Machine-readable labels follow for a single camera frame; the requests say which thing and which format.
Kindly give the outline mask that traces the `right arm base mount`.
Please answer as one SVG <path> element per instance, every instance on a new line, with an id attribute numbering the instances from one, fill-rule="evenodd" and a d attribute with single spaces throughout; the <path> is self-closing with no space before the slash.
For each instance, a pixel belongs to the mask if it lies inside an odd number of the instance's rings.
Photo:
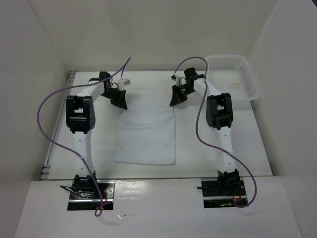
<path id="1" fill-rule="evenodd" d="M 235 207 L 236 205 L 245 206 L 248 204 L 242 180 L 228 191 L 221 191 L 217 180 L 201 180 L 201 185 L 197 189 L 202 192 L 205 209 Z"/>

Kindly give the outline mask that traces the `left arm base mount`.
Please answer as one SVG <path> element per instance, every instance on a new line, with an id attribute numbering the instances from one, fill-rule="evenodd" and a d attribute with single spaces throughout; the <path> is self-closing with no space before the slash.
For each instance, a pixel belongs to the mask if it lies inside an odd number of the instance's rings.
<path id="1" fill-rule="evenodd" d="M 71 186 L 61 185 L 60 187 L 69 192 L 68 211 L 90 211 L 95 210 L 101 206 L 103 200 L 102 210 L 112 210 L 114 203 L 114 189 L 115 181 L 97 180 L 99 194 L 93 182 L 84 182 L 85 186 L 75 185 Z"/>

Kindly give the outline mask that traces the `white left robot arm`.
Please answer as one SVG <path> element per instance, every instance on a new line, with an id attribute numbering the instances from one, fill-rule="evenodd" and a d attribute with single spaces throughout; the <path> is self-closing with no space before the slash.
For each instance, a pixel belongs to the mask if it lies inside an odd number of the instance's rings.
<path id="1" fill-rule="evenodd" d="M 102 71 L 97 78 L 91 78 L 80 93 L 66 98 L 66 125 L 75 141 L 76 156 L 81 160 L 72 190 L 82 192 L 87 198 L 95 197 L 99 191 L 91 149 L 92 130 L 96 125 L 94 102 L 102 96 L 113 106 L 127 110 L 124 87 L 129 84 L 130 80 L 123 77 L 113 82 L 110 74 Z"/>

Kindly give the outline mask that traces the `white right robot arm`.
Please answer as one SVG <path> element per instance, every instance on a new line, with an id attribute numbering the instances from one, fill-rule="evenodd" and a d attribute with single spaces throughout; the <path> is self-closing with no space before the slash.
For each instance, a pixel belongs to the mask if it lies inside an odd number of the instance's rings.
<path id="1" fill-rule="evenodd" d="M 170 106 L 176 106 L 187 100 L 191 93 L 198 92 L 202 95 L 201 104 L 206 105 L 206 121 L 212 131 L 219 136 L 220 146 L 212 146 L 220 150 L 217 169 L 217 190 L 223 195 L 228 195 L 235 189 L 240 181 L 238 168 L 233 158 L 231 142 L 231 126 L 233 122 L 232 100 L 229 93 L 217 90 L 204 74 L 197 74 L 191 67 L 184 71 L 185 76 L 172 75 L 175 81 L 172 86 Z"/>

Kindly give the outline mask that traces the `white skirt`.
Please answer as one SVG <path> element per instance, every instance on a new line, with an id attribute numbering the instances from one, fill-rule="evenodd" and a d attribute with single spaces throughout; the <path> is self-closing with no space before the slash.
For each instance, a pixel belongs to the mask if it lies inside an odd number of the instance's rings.
<path id="1" fill-rule="evenodd" d="M 173 108 L 134 106 L 118 119 L 113 160 L 118 163 L 168 166 L 176 162 Z"/>

